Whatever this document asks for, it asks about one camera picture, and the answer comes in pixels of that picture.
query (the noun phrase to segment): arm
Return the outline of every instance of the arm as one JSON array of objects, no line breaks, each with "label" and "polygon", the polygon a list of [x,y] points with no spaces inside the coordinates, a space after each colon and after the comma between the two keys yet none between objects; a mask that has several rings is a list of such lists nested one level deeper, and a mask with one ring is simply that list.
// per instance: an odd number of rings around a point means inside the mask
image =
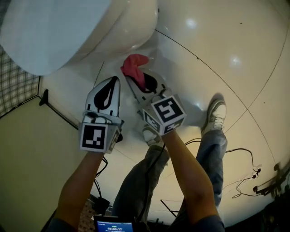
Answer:
[{"label": "arm", "polygon": [[86,154],[63,186],[55,218],[59,218],[77,229],[80,214],[90,195],[103,156],[103,153],[88,152]]},{"label": "arm", "polygon": [[194,224],[207,216],[218,215],[213,186],[202,166],[175,131],[162,136],[162,140],[186,200],[189,221]]}]

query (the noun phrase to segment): sleeve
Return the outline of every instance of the sleeve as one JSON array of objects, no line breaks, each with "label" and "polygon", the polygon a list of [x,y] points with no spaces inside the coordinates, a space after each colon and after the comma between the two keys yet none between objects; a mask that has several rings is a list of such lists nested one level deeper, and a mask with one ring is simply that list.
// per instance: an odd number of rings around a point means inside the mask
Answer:
[{"label": "sleeve", "polygon": [[45,232],[76,232],[76,230],[65,221],[53,218]]},{"label": "sleeve", "polygon": [[224,232],[225,227],[218,215],[201,219],[192,226],[194,232]]}]

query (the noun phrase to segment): pink cloth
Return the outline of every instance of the pink cloth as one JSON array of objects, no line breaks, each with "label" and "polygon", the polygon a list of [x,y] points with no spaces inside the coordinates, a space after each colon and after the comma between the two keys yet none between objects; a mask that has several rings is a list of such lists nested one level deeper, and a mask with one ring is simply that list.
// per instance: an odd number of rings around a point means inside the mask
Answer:
[{"label": "pink cloth", "polygon": [[133,54],[126,58],[123,66],[121,67],[121,71],[125,76],[129,76],[134,78],[139,86],[145,90],[145,78],[144,73],[140,71],[138,68],[140,65],[147,64],[149,62],[149,58],[147,56],[143,56],[140,54]]}]

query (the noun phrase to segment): leg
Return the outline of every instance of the leg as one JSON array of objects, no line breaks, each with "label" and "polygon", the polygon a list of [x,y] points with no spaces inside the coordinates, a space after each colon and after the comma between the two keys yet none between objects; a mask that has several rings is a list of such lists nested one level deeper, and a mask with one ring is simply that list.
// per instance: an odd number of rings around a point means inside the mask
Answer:
[{"label": "leg", "polygon": [[[202,139],[199,146],[197,161],[208,174],[214,191],[214,199],[218,207],[222,197],[223,169],[222,159],[227,149],[227,139],[222,131],[223,121],[226,112],[218,107],[225,103],[220,100],[214,101],[208,109],[208,121],[202,130]],[[169,231],[178,228],[180,225],[189,224],[186,202],[183,200],[180,211]]]},{"label": "leg", "polygon": [[[155,133],[155,131],[153,131],[151,128],[147,128],[146,130],[146,133],[148,133],[148,130],[152,133]],[[151,146],[149,147],[145,158],[140,163],[135,165],[132,171],[125,178],[113,205],[113,216],[132,219],[134,217],[138,218],[138,216],[140,215],[144,206],[145,196],[147,192],[145,173],[152,165],[152,163],[156,160],[156,158],[160,155],[162,151],[161,146],[163,146],[163,144],[161,143],[161,138],[159,138],[157,134],[154,136],[155,138],[149,141],[148,138],[145,137],[145,140]],[[157,163],[149,172],[149,192],[145,211],[141,218],[142,222],[147,222],[153,191],[157,186],[159,177],[168,160],[168,152],[164,150]]]}]

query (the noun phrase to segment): toilet lid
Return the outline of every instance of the toilet lid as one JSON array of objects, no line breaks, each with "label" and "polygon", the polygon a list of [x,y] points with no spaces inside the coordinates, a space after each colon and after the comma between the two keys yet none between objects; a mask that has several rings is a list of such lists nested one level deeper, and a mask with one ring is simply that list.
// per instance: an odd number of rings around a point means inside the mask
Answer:
[{"label": "toilet lid", "polygon": [[1,28],[1,45],[25,71],[48,75],[79,52],[89,37],[82,56],[95,48],[121,13],[118,2],[11,0]]}]

